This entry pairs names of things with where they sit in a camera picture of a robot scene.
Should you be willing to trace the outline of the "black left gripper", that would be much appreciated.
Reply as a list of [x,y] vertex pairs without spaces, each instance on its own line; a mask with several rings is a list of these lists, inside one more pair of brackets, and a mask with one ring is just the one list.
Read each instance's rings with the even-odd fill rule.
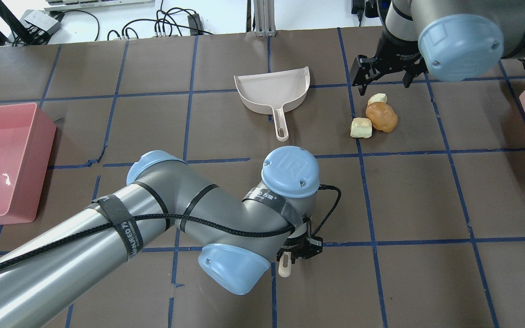
[[310,219],[298,227],[282,245],[276,254],[276,262],[280,262],[284,255],[290,256],[290,263],[297,259],[310,259],[323,252],[323,238],[313,235]]

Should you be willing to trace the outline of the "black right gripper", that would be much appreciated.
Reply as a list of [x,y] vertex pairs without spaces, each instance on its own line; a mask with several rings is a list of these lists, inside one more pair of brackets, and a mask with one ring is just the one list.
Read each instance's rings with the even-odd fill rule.
[[408,88],[416,77],[428,73],[428,67],[417,47],[417,41],[381,35],[374,56],[358,55],[354,59],[352,86],[364,96],[371,83],[398,72],[404,72],[402,84]]

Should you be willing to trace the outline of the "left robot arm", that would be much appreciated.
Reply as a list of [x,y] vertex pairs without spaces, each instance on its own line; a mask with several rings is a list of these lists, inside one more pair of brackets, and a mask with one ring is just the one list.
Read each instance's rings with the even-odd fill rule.
[[0,328],[41,328],[170,228],[200,243],[206,274],[244,295],[304,234],[318,190],[317,159],[300,147],[270,152],[241,200],[183,160],[148,152],[125,187],[0,258]]

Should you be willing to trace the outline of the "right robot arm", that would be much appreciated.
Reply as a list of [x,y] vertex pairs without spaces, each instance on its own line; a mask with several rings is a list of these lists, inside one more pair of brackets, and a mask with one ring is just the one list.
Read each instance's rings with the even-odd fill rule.
[[409,87],[421,73],[442,82],[478,77],[502,59],[525,59],[525,0],[365,0],[382,34],[374,56],[358,55],[350,82],[361,95],[390,73]]

